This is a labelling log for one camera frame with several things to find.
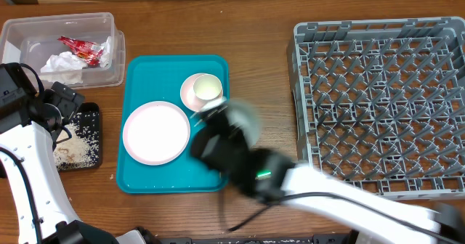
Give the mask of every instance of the green light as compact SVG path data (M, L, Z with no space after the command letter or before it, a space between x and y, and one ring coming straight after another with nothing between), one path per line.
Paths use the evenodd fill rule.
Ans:
M265 171L259 171L256 173L255 179L266 179L271 176L271 171L265 170Z

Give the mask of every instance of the brown tabletop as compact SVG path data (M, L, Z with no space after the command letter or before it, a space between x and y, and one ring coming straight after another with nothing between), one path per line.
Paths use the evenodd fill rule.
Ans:
M286 46L295 24L307 21L465 17L465 0L170 1L0 7L0 23L18 17L111 12L126 37L126 64L146 54L218 54L230 66L230 93L256 105L264 122L259 146L296 156L296 119L288 82ZM124 84L81 90L103 117L103 164L61 173L71 205L86 223L114 235L144 226L159 237L288 237L347 232L330 219L274 208L243 229L223 233L218 194L127 195L115 179ZM425 200L409 203L431 208ZM449 201L465 215L465 200ZM226 188L232 226L260 205ZM15 204L0 180L0 243L17 243Z

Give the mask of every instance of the red wrapper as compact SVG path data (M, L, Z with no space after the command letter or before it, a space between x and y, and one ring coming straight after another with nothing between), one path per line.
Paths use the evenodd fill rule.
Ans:
M90 41L79 41L64 36L59 37L58 41L68 45L71 51L88 65L97 65L103 53L103 46Z

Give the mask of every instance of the dish rack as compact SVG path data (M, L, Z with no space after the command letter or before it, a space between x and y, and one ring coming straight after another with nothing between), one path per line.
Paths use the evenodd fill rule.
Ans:
M297 152L390 199L465 197L465 20L299 23Z

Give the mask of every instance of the cup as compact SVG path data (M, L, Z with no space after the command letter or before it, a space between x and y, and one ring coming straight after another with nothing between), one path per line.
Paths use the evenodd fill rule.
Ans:
M207 103L222 96L223 86L218 77L205 73L196 78L193 90L199 101Z

